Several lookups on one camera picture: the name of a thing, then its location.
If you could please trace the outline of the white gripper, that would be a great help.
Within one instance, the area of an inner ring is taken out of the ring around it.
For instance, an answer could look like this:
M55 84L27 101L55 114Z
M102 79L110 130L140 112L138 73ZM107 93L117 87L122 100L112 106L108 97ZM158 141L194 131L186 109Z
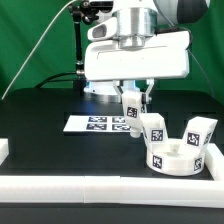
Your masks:
M113 81L113 88L122 102L123 82L146 80L142 105L147 111L154 79L184 78L189 74L188 31L158 34L146 40L140 49L119 49L118 42L106 40L91 43L85 54L84 70L89 81Z

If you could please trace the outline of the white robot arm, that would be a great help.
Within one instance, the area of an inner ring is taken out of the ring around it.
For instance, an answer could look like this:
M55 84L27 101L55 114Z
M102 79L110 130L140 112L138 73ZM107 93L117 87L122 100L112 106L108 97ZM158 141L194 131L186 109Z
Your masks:
M189 74L191 33L179 26L198 21L211 0L90 0L111 3L112 10L88 30L84 94L119 102L137 80L152 87L156 79Z

